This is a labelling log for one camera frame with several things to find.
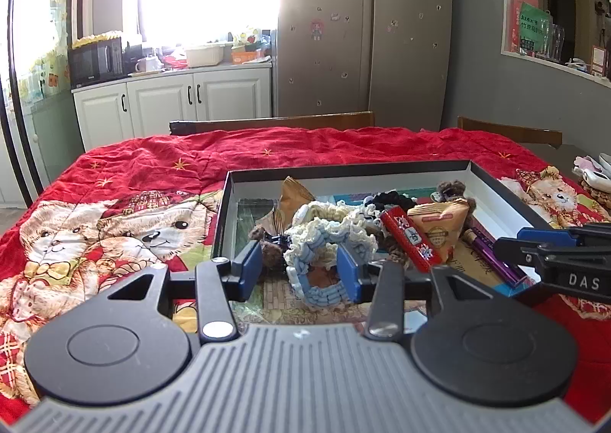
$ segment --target beige plastic container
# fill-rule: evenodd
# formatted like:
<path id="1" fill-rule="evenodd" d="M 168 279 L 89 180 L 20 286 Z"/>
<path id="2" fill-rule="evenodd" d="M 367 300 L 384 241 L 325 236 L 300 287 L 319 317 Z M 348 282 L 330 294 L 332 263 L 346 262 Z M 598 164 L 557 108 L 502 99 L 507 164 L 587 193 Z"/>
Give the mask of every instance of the beige plastic container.
<path id="1" fill-rule="evenodd" d="M 225 43 L 206 43 L 204 45 L 185 47 L 188 67 L 217 65 L 223 60 Z"/>

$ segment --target gray ribbed panel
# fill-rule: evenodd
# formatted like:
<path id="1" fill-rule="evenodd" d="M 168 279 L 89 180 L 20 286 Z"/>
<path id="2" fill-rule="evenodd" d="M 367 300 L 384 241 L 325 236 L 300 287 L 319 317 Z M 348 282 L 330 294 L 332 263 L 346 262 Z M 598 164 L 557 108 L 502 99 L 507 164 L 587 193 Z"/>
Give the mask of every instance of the gray ribbed panel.
<path id="1" fill-rule="evenodd" d="M 204 346 L 186 373 L 148 399 L 112 409 L 44 400 L 13 431 L 572 433 L 589 426 L 560 399 L 496 410 L 461 402 L 428 382 L 399 345 L 331 325 L 252 326 L 239 340 Z"/>

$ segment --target chair backrest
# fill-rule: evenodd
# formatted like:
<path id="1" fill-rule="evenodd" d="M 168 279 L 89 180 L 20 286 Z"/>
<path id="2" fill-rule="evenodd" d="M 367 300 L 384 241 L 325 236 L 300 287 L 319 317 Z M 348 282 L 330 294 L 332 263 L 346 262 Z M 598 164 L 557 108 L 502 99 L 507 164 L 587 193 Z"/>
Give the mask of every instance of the chair backrest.
<path id="1" fill-rule="evenodd" d="M 346 114 L 299 115 L 296 117 L 264 117 L 259 119 L 234 119 L 229 121 L 172 121 L 170 135 L 185 136 L 206 131 L 247 130 L 251 128 L 335 128 L 336 130 L 357 130 L 375 126 L 373 112 L 348 112 Z"/>
<path id="2" fill-rule="evenodd" d="M 516 143 L 545 143 L 555 149 L 562 145 L 562 132 L 553 130 L 539 130 L 536 128 L 524 128 L 522 126 L 508 126 L 495 124 L 468 117 L 458 116 L 458 127 L 466 131 L 487 131 L 503 135 L 514 140 Z"/>

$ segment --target purple pen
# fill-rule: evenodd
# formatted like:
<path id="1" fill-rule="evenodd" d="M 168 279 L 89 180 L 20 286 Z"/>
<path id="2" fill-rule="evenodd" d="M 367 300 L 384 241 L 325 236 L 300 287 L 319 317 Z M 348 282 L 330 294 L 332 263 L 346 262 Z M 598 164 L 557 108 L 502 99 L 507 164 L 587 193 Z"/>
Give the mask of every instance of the purple pen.
<path id="1" fill-rule="evenodd" d="M 493 253 L 493 242 L 477 228 L 466 229 L 462 234 L 462 239 L 471 245 L 473 250 L 481 255 L 503 281 L 512 288 L 515 288 L 527 278 L 526 273 L 519 266 L 499 261 Z"/>

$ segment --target white mug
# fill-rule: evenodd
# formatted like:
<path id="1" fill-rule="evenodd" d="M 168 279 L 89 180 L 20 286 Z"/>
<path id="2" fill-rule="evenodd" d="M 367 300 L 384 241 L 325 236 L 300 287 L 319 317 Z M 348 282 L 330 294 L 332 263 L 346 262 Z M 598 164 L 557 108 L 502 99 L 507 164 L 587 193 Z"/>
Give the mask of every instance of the white mug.
<path id="1" fill-rule="evenodd" d="M 136 62 L 136 71 L 141 73 L 143 71 L 158 71 L 163 67 L 163 64 L 158 59 L 157 55 L 150 55 L 149 57 L 141 58 Z"/>

